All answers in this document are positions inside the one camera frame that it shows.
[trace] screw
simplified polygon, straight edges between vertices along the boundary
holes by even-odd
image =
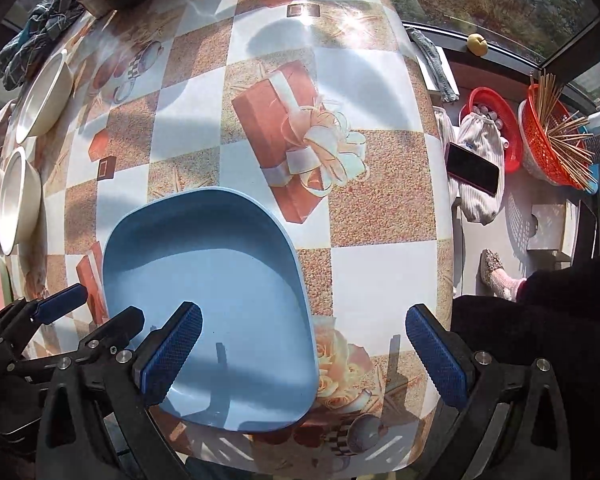
[[[536,361],[536,366],[540,368],[543,372],[548,372],[549,370],[551,370],[551,365],[549,364],[549,361],[542,357],[539,358],[538,361]]]
[[[133,352],[131,350],[122,350],[118,352],[118,355],[116,355],[116,361],[118,361],[119,363],[126,363],[132,357]]]
[[[475,360],[478,361],[481,365],[490,365],[491,364],[491,355],[487,352],[483,352],[482,350],[475,353]]]
[[[60,362],[58,363],[58,368],[60,368],[61,370],[66,370],[69,366],[71,366],[70,357],[63,357],[62,359],[60,359]]]

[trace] smartphone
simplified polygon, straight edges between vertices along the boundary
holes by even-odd
[[[495,196],[500,178],[500,170],[495,164],[452,142],[446,146],[445,160],[449,175]]]

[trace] black pants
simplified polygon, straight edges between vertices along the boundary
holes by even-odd
[[[456,298],[451,330],[501,363],[548,359],[567,415],[573,478],[600,476],[600,256],[577,269],[533,273],[517,303]]]

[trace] white ribbon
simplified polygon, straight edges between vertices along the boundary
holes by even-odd
[[[262,168],[271,187],[284,187],[294,175],[300,177],[302,186],[315,196],[327,196],[333,186],[368,176],[365,165],[366,139],[359,132],[349,130],[346,117],[324,107],[321,96],[312,106],[300,106],[285,76],[275,71],[266,76],[287,112],[291,136],[286,120],[281,128],[285,140],[292,145],[286,159],[275,168]],[[316,179],[314,170],[320,170],[322,179]]]

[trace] table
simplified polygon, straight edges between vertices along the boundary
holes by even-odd
[[[81,281],[90,299],[43,326],[28,356],[75,349],[107,319],[102,251],[125,214],[184,189],[237,189],[298,251],[316,401],[274,433],[228,433],[154,408],[161,429],[179,452],[292,478],[415,460],[438,394],[404,317],[425,303],[449,327],[452,229],[435,117],[390,1],[148,0],[85,14],[61,48],[74,90],[53,129],[24,143],[43,202],[31,240],[5,261],[16,296]]]

